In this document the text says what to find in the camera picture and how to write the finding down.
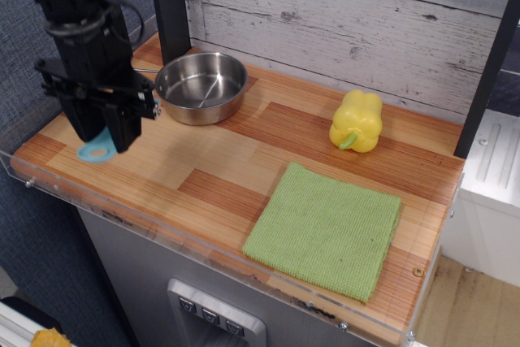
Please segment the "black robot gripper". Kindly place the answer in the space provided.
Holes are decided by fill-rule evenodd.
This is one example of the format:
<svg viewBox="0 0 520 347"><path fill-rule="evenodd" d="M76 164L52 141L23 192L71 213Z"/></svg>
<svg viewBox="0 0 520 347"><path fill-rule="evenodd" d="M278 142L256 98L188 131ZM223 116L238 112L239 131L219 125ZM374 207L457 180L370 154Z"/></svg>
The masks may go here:
<svg viewBox="0 0 520 347"><path fill-rule="evenodd" d="M160 114L152 82L132 68L132 44L120 9L106 9L78 23L44 23L54 38L57 59L35 68L45 94L60 97L65 116L83 142L108 127L118 153L141 135L141 117Z"/></svg>

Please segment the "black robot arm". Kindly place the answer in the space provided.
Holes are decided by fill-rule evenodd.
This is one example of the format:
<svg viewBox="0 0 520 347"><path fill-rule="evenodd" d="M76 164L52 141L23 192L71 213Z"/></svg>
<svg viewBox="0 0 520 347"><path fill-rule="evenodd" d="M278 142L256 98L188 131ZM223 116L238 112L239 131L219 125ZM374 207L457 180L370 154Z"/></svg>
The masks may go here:
<svg viewBox="0 0 520 347"><path fill-rule="evenodd" d="M84 142L76 154L102 163L128 150L141 135L141 121L161 112L154 83L132 67L124 0L34 0L59 57L38 59L41 87L55 97Z"/></svg>

